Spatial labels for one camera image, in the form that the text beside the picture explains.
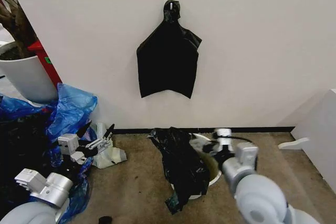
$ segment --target white wall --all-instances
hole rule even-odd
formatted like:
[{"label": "white wall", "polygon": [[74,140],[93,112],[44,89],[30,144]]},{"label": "white wall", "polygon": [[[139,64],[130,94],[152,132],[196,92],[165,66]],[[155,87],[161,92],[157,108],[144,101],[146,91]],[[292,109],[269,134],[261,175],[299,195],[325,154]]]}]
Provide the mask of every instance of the white wall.
[{"label": "white wall", "polygon": [[180,0],[203,42],[191,100],[141,99],[135,51],[163,0],[19,0],[63,82],[118,128],[294,126],[335,87],[335,0]]}]

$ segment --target green label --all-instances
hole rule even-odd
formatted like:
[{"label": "green label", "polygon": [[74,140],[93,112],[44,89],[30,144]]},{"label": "green label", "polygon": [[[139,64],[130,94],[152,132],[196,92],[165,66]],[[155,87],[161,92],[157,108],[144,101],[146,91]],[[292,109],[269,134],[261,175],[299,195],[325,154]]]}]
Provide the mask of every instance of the green label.
[{"label": "green label", "polygon": [[44,59],[46,60],[46,62],[47,62],[48,64],[52,64],[51,61],[50,61],[50,59],[49,59],[49,57],[44,57]]}]

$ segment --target black baseboard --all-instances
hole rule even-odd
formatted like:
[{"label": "black baseboard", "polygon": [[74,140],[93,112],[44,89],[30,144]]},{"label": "black baseboard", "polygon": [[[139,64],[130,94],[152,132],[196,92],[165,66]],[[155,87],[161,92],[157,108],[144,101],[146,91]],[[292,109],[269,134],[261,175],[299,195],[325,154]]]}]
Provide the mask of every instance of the black baseboard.
[{"label": "black baseboard", "polygon": [[[180,128],[190,133],[212,133],[215,128]],[[233,133],[291,132],[294,127],[234,127]],[[114,134],[148,134],[152,129],[115,129]]]}]

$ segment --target white bucket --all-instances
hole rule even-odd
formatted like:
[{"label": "white bucket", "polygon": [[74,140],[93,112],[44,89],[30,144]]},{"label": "white bucket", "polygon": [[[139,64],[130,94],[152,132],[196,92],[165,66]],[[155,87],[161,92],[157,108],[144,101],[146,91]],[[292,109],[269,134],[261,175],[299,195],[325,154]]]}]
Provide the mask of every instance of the white bucket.
[{"label": "white bucket", "polygon": [[[197,138],[202,138],[202,139],[205,139],[207,141],[210,141],[210,139],[208,139],[206,136],[203,136],[203,135],[200,135],[200,134],[194,134],[194,135]],[[218,162],[213,157],[211,157],[209,154],[203,153],[203,152],[197,152],[197,153],[199,154],[199,156],[204,161],[204,163],[206,164],[206,166],[208,167],[208,169],[210,171],[209,186],[211,186],[214,183],[216,183],[217,180],[219,180],[220,176],[222,175],[222,171],[220,171],[218,169]],[[199,192],[199,195],[190,196],[189,199],[197,199],[197,198],[200,198],[200,196],[201,196],[201,192]]]},{"label": "white bucket", "polygon": [[[0,54],[15,45],[15,42],[11,42],[0,46]],[[0,68],[27,100],[44,104],[58,98],[57,90],[37,56],[19,60],[0,60]]]}]

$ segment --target black garbage bag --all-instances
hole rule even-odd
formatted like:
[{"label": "black garbage bag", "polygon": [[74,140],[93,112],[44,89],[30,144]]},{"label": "black garbage bag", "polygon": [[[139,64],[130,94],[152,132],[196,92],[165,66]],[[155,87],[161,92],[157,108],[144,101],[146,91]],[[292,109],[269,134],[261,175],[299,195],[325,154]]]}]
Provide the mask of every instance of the black garbage bag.
[{"label": "black garbage bag", "polygon": [[45,134],[49,117],[50,113],[39,112],[0,121],[0,219],[29,199],[29,191],[14,180],[22,169],[37,170],[45,177],[52,171]]},{"label": "black garbage bag", "polygon": [[148,136],[162,154],[166,179],[174,185],[174,194],[165,201],[172,214],[182,211],[191,195],[205,195],[209,186],[210,172],[189,145],[191,137],[174,127],[155,128]]},{"label": "black garbage bag", "polygon": [[202,40],[180,26],[178,1],[167,1],[163,13],[161,24],[137,49],[141,97],[172,90],[191,98]]}]

